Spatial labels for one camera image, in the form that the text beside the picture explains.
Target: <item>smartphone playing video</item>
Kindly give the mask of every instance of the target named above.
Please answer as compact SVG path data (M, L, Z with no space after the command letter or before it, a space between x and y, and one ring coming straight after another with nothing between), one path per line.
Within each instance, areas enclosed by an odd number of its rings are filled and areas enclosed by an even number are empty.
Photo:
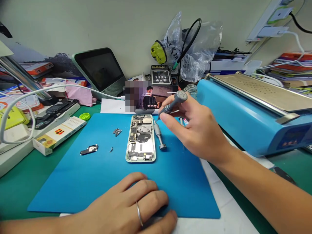
M175 94L177 85L153 85L151 81L126 81L126 112L157 114L163 101Z
M149 85L142 90L137 100L136 109L159 109L167 97L178 91L177 85Z

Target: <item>lcd separator machine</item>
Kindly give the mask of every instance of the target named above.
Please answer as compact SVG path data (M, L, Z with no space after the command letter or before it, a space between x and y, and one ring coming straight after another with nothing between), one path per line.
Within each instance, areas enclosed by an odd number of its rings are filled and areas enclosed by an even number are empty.
M249 154L270 155L312 144L312 99L237 72L207 74L197 100Z

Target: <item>blue repair mat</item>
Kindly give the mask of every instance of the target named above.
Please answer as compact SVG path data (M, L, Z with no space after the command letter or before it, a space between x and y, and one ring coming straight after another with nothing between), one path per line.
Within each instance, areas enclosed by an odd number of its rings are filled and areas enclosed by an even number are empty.
M142 172L169 196L169 206L157 216L174 209L178 217L220 218L199 158L185 147L183 150L182 143L161 120L157 123L167 150L159 149L155 137L154 163L133 164L125 160L131 117L130 114L94 114L27 210L77 213L129 173ZM116 128L122 130L117 137L112 134ZM97 152L80 155L81 150L95 144L98 144Z

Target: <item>control panel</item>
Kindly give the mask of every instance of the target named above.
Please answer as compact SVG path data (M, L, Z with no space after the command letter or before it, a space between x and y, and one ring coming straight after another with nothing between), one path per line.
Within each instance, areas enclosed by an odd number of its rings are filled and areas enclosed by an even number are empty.
M153 65L150 67L152 84L168 85L172 84L170 70L166 65Z

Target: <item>black cable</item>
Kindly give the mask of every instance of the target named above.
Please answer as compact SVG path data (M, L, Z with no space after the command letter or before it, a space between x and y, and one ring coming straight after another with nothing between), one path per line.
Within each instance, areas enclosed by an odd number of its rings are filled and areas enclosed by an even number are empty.
M4 72L4 71L1 71L2 73L4 73L4 74L6 74L6 75L8 75L8 76L11 76L10 74L8 74L8 73L6 73L6 72ZM15 84L17 85L17 88L19 89L19 91L21 92L21 93L23 93L23 94L25 94L24 92L23 92L23 90L20 88L20 83L19 83L19 81L15 78L15 77L13 77L13 76L11 76L13 79L14 79L14 81L15 81ZM4 82L8 82L8 83L11 83L10 81L7 81L7 80L4 80L4 79L1 79L0 78L0 80L2 80L2 81L4 81Z
M289 15L292 17L293 19L293 22L295 23L295 25L303 32L305 33L311 33L312 34L312 31L309 31L309 30L306 30L304 29L303 27L300 26L300 24L298 23L298 21L296 20L295 16L293 15L293 13L289 13Z
M195 40L195 38L196 38L196 36L197 36L199 30L201 29L201 25L202 25L202 21L201 21L201 20L202 20L201 18L198 18L197 20L195 20L194 23L192 24L192 26L189 28L188 32L186 33L186 36L185 36L185 39L184 39L184 42L183 42L183 46L182 46L182 50L181 50L181 56L180 56L180 57L178 58L178 60L177 60L177 63L180 64L178 76L181 76L181 73L180 73L180 71L181 71L181 60L182 60L182 58L185 56L185 54L187 53L187 51L190 49L190 47L192 46L192 44L193 44L193 42L194 42L194 40ZM187 47L186 47L185 50L184 50L184 46L185 46L186 39L188 38L188 35L189 35L191 29L193 28L193 26L194 26L197 22L199 22L199 23L198 23L197 29L196 29L196 31L195 31L195 34L194 34L194 36L192 37L190 43L187 45Z

